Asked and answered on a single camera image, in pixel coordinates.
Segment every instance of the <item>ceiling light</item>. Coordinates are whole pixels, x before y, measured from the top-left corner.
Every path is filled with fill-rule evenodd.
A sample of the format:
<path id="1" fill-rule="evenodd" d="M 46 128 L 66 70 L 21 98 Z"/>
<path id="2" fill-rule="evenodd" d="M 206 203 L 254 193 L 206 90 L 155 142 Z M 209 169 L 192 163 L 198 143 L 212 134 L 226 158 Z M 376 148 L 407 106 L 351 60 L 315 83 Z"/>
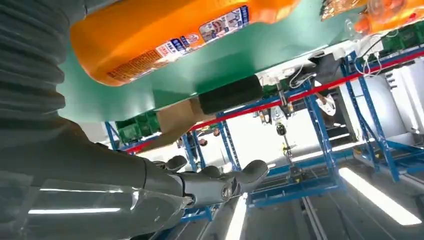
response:
<path id="1" fill-rule="evenodd" d="M 341 168 L 339 171 L 340 176 L 344 178 L 348 183 L 355 187 L 361 192 L 367 199 L 373 202 L 377 207 L 388 214 L 399 224 L 415 225 L 420 224 L 421 220 L 410 213 L 408 210 L 403 208 L 393 199 L 382 193 L 380 190 L 369 184 L 362 177 L 351 171 L 347 167 Z"/>
<path id="2" fill-rule="evenodd" d="M 120 208 L 76 208 L 76 209 L 31 209 L 29 214 L 95 214 L 114 213 Z"/>
<path id="3" fill-rule="evenodd" d="M 246 215 L 246 198 L 241 196 L 238 198 L 237 205 L 235 206 L 234 215 L 232 216 L 229 224 L 225 240 L 239 240 L 242 234 L 243 224 Z"/>

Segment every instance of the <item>light strip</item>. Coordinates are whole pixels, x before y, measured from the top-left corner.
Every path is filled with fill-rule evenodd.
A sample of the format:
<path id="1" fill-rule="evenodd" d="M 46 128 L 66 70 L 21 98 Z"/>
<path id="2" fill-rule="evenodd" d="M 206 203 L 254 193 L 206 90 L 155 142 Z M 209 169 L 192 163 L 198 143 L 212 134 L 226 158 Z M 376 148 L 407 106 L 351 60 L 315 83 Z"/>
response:
<path id="1" fill-rule="evenodd" d="M 351 171 L 347 167 L 341 168 L 339 171 L 340 176 L 348 183 L 361 192 L 367 199 L 373 202 L 377 207 L 388 214 L 392 219 L 400 225 L 415 225 L 420 224 L 421 220 L 403 208 L 393 199 L 382 193 L 377 188 L 373 187 L 362 177 Z"/>
<path id="2" fill-rule="evenodd" d="M 76 193 L 122 193 L 122 190 L 74 190 L 74 189 L 61 189 L 61 188 L 41 188 L 40 191 L 46 192 L 76 192 Z"/>
<path id="3" fill-rule="evenodd" d="M 114 213 L 120 208 L 77 208 L 77 209 L 31 209 L 29 214 L 95 214 Z"/>
<path id="4" fill-rule="evenodd" d="M 332 140 L 336 140 L 336 139 L 341 139 L 341 138 L 347 137 L 349 135 L 350 135 L 349 133 L 345 133 L 345 134 L 342 134 L 342 135 L 330 137 L 328 140 L 332 141 Z"/>
<path id="5" fill-rule="evenodd" d="M 229 224 L 225 240 L 239 240 L 240 235 L 242 234 L 243 224 L 245 223 L 246 215 L 246 198 L 247 194 L 244 193 L 243 196 L 240 196 L 235 206 L 234 215 L 232 216 L 231 222 Z"/>

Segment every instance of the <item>cardboard box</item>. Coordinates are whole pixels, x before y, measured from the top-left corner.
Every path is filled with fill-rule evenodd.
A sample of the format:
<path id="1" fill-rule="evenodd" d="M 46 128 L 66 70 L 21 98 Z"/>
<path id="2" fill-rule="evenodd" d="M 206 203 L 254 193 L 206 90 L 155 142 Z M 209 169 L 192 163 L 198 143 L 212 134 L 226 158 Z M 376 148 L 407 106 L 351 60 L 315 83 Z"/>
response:
<path id="1" fill-rule="evenodd" d="M 173 144 L 196 123 L 216 118 L 215 115 L 203 113 L 197 97 L 162 108 L 156 113 L 156 116 L 162 134 L 144 147 L 142 152 Z"/>

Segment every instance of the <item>blue shelving frame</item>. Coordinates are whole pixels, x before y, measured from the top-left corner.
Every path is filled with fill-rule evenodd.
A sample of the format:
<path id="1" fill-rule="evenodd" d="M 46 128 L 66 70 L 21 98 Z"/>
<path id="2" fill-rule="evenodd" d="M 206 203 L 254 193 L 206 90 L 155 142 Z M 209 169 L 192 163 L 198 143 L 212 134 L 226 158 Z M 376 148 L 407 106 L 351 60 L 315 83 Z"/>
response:
<path id="1" fill-rule="evenodd" d="M 293 91 L 285 93 L 286 98 L 311 89 L 309 81 L 303 83 L 302 86 Z M 322 150 L 322 156 L 315 157 L 309 160 L 295 162 L 294 165 L 300 169 L 313 168 L 317 166 L 326 166 L 328 175 L 305 179 L 300 182 L 286 181 L 281 185 L 272 186 L 270 188 L 254 191 L 248 195 L 247 205 L 250 208 L 266 207 L 277 203 L 288 202 L 302 197 L 324 194 L 337 189 L 344 189 L 345 186 L 340 178 L 337 160 L 352 157 L 352 150 L 342 152 L 333 152 L 327 129 L 321 115 L 320 108 L 316 102 L 316 96 L 310 95 L 303 99 L 308 110 L 310 119 L 314 126 L 319 145 Z M 268 177 L 274 178 L 281 175 L 285 178 L 290 172 L 290 165 L 284 165 L 272 168 L 269 171 Z"/>
<path id="2" fill-rule="evenodd" d="M 402 58 L 411 54 L 415 54 L 423 50 L 424 48 L 419 48 L 410 52 L 406 52 L 398 56 L 385 59 L 384 61 L 381 61 L 381 63 L 384 64 L 386 62 L 393 61 L 398 58 Z M 355 53 L 352 53 L 350 57 L 352 60 L 356 59 Z M 359 62 L 355 61 L 353 64 L 356 64 L 358 69 L 362 69 L 362 66 Z M 345 58 L 345 64 L 341 65 L 341 70 L 345 77 L 355 73 L 354 71 L 351 71 L 350 66 L 351 64 L 349 63 L 348 58 Z M 350 82 L 347 82 L 346 87 L 347 87 L 349 96 L 352 100 L 353 107 L 356 112 L 356 116 L 360 123 L 362 137 L 365 140 L 365 144 L 363 146 L 359 146 L 363 150 L 362 151 L 363 157 L 372 162 L 372 165 L 376 171 L 379 171 L 381 168 L 388 169 L 395 182 L 398 182 L 400 180 L 399 176 L 401 174 L 413 174 L 416 172 L 424 171 L 424 149 L 386 140 L 382 126 L 377 116 L 377 112 L 375 110 L 375 106 L 371 99 L 370 91 L 368 90 L 365 78 L 361 76 L 358 78 L 358 80 L 363 92 L 362 96 L 365 98 L 367 107 L 371 113 L 372 121 L 374 125 L 376 126 L 376 133 L 374 133 L 371 130 L 368 123 L 365 121 L 364 117 L 362 116 L 362 113 L 358 105 L 358 101 L 356 100 L 357 96 L 355 96 L 354 94 L 352 84 Z M 288 98 L 290 96 L 309 90 L 310 88 L 311 88 L 311 84 L 307 81 L 301 87 L 298 87 L 289 92 L 286 92 L 285 96 L 286 98 Z M 279 96 L 272 96 L 267 99 L 262 99 L 255 103 L 248 104 L 246 106 L 242 106 L 228 112 L 221 112 L 217 116 L 222 117 L 222 116 L 226 116 L 226 115 L 230 115 L 234 113 L 239 113 L 241 111 L 255 108 L 264 104 L 272 103 L 278 100 L 279 100 Z M 267 189 L 254 191 L 250 193 L 247 198 L 247 204 L 250 208 L 265 207 L 265 206 L 269 206 L 276 203 L 282 203 L 282 202 L 291 201 L 294 199 L 299 199 L 301 197 L 324 194 L 324 193 L 334 191 L 337 189 L 345 189 L 343 181 L 341 180 L 339 176 L 337 162 L 340 161 L 341 159 L 352 158 L 353 150 L 346 149 L 344 151 L 333 152 L 332 146 L 330 144 L 329 136 L 327 134 L 327 130 L 324 125 L 323 118 L 321 116 L 321 111 L 318 107 L 318 104 L 316 103 L 315 95 L 307 96 L 303 100 L 305 102 L 309 116 L 311 118 L 315 132 L 317 134 L 317 138 L 319 140 L 319 145 L 322 149 L 323 155 L 312 158 L 312 159 L 296 162 L 294 163 L 294 165 L 299 167 L 300 169 L 326 166 L 326 169 L 328 170 L 328 174 L 322 177 L 306 179 L 301 182 L 287 181 L 287 183 L 284 183 L 282 185 L 277 185 Z M 109 135 L 112 148 L 116 150 L 117 146 L 114 146 L 115 143 L 113 141 L 113 134 L 116 134 L 116 135 L 118 134 L 108 122 L 105 123 L 105 125 L 106 125 L 107 133 Z M 218 129 L 225 146 L 226 153 L 228 155 L 228 159 L 232 164 L 232 169 L 233 171 L 240 171 L 242 168 L 240 166 L 240 162 L 237 156 L 236 148 L 234 146 L 228 124 L 226 121 L 223 121 L 223 122 L 219 122 L 217 125 L 218 125 Z M 200 168 L 203 169 L 206 167 L 206 162 L 202 154 L 201 147 L 199 145 L 197 133 L 196 131 L 192 131 L 191 134 L 194 138 L 195 148 L 200 158 Z M 370 135 L 375 139 L 375 144 L 371 142 Z M 120 149 L 126 150 L 129 148 L 135 147 L 137 145 L 143 144 L 146 141 L 149 141 L 153 138 L 156 138 L 156 136 L 152 138 L 144 139 L 142 141 L 139 141 L 133 144 L 125 145 L 121 147 Z M 182 139 L 186 148 L 186 153 L 187 153 L 187 158 L 189 160 L 189 163 L 193 171 L 197 171 L 197 166 L 196 166 L 193 154 L 191 153 L 191 147 L 188 143 L 187 136 L 184 135 Z M 376 157 L 375 145 L 379 147 L 381 151 L 383 152 L 384 162 L 379 161 L 378 158 Z M 402 157 L 395 158 L 392 156 L 393 151 L 403 151 L 408 154 L 402 155 Z M 290 172 L 290 165 L 275 167 L 269 171 L 268 177 L 275 178 L 278 176 L 286 175 L 289 172 Z M 186 209 L 184 217 L 181 219 L 181 221 L 188 222 L 188 221 L 195 221 L 195 220 L 204 219 L 204 218 L 209 219 L 211 221 L 212 220 L 211 208 L 216 208 L 216 207 L 217 206 L 209 206 L 204 208 Z"/>
<path id="3" fill-rule="evenodd" d="M 381 61 L 382 64 L 386 62 L 391 62 L 393 60 L 403 58 L 418 52 L 422 52 L 424 48 L 418 48 L 403 54 L 400 54 L 398 56 L 385 59 L 384 61 Z M 343 75 L 346 77 L 350 74 L 354 74 L 355 71 L 350 70 L 350 66 L 356 65 L 358 69 L 362 69 L 362 65 L 359 61 L 356 60 L 357 56 L 355 52 L 352 52 L 350 54 L 350 58 L 352 59 L 352 62 L 349 61 L 348 57 L 345 58 L 344 64 L 341 65 L 341 71 Z M 359 125 L 362 131 L 362 138 L 366 142 L 366 151 L 362 150 L 362 156 L 371 161 L 372 165 L 376 172 L 380 171 L 380 168 L 387 169 L 394 182 L 400 181 L 400 175 L 401 174 L 413 174 L 416 172 L 424 171 L 424 149 L 404 145 L 398 142 L 388 141 L 386 139 L 386 136 L 383 132 L 382 125 L 380 123 L 379 117 L 377 116 L 376 108 L 374 106 L 373 100 L 371 98 L 370 91 L 367 86 L 367 82 L 364 78 L 364 76 L 358 77 L 359 85 L 362 89 L 362 95 L 360 97 L 364 97 L 366 105 L 368 107 L 368 110 L 370 112 L 372 122 L 374 123 L 376 132 L 373 132 L 367 121 L 365 120 L 364 116 L 361 113 L 361 110 L 358 105 L 357 97 L 355 96 L 352 84 L 350 82 L 346 83 L 346 88 L 349 93 L 349 97 L 352 101 L 353 108 L 355 110 L 356 116 L 359 121 Z M 374 138 L 375 144 L 373 145 L 370 141 L 369 134 Z M 384 161 L 379 161 L 376 157 L 375 151 L 377 150 L 376 147 L 378 147 L 383 156 Z M 394 151 L 400 151 L 403 152 L 401 157 L 394 158 L 393 152 Z"/>

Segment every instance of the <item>product label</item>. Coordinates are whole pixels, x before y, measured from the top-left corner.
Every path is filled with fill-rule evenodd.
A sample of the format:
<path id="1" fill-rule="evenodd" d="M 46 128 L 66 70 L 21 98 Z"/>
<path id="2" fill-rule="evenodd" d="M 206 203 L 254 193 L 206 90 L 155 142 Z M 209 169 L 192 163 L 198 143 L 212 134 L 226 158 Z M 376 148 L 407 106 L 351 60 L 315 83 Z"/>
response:
<path id="1" fill-rule="evenodd" d="M 235 32 L 248 24 L 249 11 L 248 7 L 244 5 L 200 26 L 199 31 L 205 44 L 207 44 L 212 40 Z M 114 68 L 107 75 L 118 81 L 133 81 L 201 47 L 202 45 L 199 45 L 199 43 L 192 47 L 192 44 L 198 42 L 199 39 L 199 35 L 195 33 L 173 38 L 155 49 L 145 52 L 129 62 Z"/>
<path id="2" fill-rule="evenodd" d="M 200 26 L 199 31 L 207 43 L 241 29 L 247 24 L 249 24 L 248 7 L 242 6 Z"/>
<path id="3" fill-rule="evenodd" d="M 153 69 L 165 65 L 164 62 L 159 61 L 160 59 L 162 59 L 162 56 L 156 50 L 151 50 L 116 67 L 108 72 L 107 75 L 118 81 L 132 81 Z"/>

